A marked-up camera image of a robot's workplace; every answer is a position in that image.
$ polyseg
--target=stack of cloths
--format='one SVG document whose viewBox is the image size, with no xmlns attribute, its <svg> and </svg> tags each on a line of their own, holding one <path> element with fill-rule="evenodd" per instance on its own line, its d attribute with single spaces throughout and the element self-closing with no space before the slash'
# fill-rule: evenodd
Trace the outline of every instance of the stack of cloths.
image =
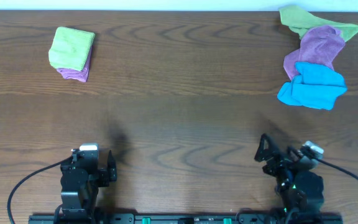
<svg viewBox="0 0 358 224">
<path fill-rule="evenodd" d="M 281 8 L 280 17 L 282 24 L 299 34 L 301 44 L 284 58 L 291 83 L 282 86 L 277 98 L 288 105 L 331 110 L 335 99 L 347 91 L 332 62 L 358 33 L 358 25 L 321 19 L 298 6 Z"/>
<path fill-rule="evenodd" d="M 59 27 L 49 50 L 50 65 L 65 79 L 86 82 L 93 39 L 92 32 Z"/>
</svg>

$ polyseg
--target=purple cloth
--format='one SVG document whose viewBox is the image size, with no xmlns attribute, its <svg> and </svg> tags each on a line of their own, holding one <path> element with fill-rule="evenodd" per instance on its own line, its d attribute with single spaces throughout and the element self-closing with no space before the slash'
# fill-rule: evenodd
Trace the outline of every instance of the purple cloth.
<svg viewBox="0 0 358 224">
<path fill-rule="evenodd" d="M 312 28 L 303 36 L 301 47 L 285 56 L 284 69 L 290 80 L 299 75 L 295 62 L 325 65 L 334 70 L 332 62 L 344 46 L 341 30 L 327 25 Z"/>
<path fill-rule="evenodd" d="M 86 82 L 90 73 L 91 52 L 92 48 L 90 48 L 89 50 L 88 58 L 86 59 L 84 68 L 81 71 L 77 71 L 70 68 L 58 68 L 57 71 L 62 74 L 64 79 L 72 78 L 80 82 Z"/>
</svg>

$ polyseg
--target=green towel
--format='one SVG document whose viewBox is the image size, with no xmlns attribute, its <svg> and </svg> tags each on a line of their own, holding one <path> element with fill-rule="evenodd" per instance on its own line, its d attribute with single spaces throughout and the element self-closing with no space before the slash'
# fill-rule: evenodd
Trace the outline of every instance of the green towel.
<svg viewBox="0 0 358 224">
<path fill-rule="evenodd" d="M 53 68 L 71 68 L 81 71 L 91 49 L 94 33 L 58 27 L 49 50 Z"/>
<path fill-rule="evenodd" d="M 300 39 L 313 27 L 331 25 L 342 31 L 341 37 L 348 41 L 358 33 L 358 25 L 343 24 L 326 19 L 318 18 L 299 6 L 286 6 L 280 9 L 281 23 L 299 34 Z"/>
</svg>

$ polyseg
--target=wooden table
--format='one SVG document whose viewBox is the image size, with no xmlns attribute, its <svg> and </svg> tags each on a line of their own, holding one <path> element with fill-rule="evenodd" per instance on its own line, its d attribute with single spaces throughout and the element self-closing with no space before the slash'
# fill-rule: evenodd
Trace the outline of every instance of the wooden table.
<svg viewBox="0 0 358 224">
<path fill-rule="evenodd" d="M 316 13 L 358 24 L 356 13 Z M 96 33 L 86 83 L 48 62 L 58 26 Z M 0 223 L 9 192 L 84 142 L 112 149 L 118 182 L 107 210 L 232 212 L 280 205 L 253 160 L 259 137 L 312 140 L 358 174 L 358 34 L 334 61 L 348 92 L 332 111 L 287 106 L 283 58 L 299 39 L 277 12 L 0 11 Z M 106 159 L 106 150 L 101 160 Z M 358 223 L 358 182 L 320 165 L 324 211 Z M 15 194 L 17 223 L 60 204 L 59 168 Z"/>
</svg>

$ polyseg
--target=blue towel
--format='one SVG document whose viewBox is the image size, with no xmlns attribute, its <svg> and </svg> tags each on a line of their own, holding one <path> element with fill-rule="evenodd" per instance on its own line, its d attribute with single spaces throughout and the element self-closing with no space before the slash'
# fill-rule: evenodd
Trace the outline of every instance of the blue towel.
<svg viewBox="0 0 358 224">
<path fill-rule="evenodd" d="M 347 91 L 342 75 L 324 65 L 297 62 L 295 68 L 300 75 L 284 83 L 277 95 L 287 105 L 331 110 L 336 98 Z"/>
</svg>

